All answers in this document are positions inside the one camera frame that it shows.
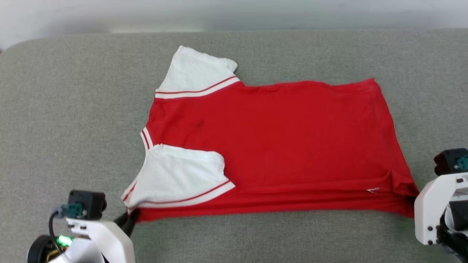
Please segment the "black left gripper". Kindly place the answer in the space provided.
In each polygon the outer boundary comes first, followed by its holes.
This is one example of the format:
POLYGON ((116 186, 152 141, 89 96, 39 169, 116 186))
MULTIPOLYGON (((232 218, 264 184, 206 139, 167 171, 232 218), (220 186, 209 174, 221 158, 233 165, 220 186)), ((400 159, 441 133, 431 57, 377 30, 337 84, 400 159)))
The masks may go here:
MULTIPOLYGON (((137 220, 140 215, 140 209, 135 209, 131 213, 123 213, 114 220, 114 223, 128 236, 131 237, 137 220)), ((50 235, 39 236, 31 245, 27 254, 28 263, 48 263, 61 255, 57 249, 58 245, 63 252, 72 244, 72 238, 60 235, 55 241, 52 241, 50 235)))

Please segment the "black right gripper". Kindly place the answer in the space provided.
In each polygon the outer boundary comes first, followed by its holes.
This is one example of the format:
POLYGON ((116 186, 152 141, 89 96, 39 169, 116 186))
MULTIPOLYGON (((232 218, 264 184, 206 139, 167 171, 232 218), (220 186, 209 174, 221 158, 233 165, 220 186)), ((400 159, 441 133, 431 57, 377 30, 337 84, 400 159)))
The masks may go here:
POLYGON ((461 263, 468 262, 468 195, 455 190, 437 227, 437 243, 461 263))

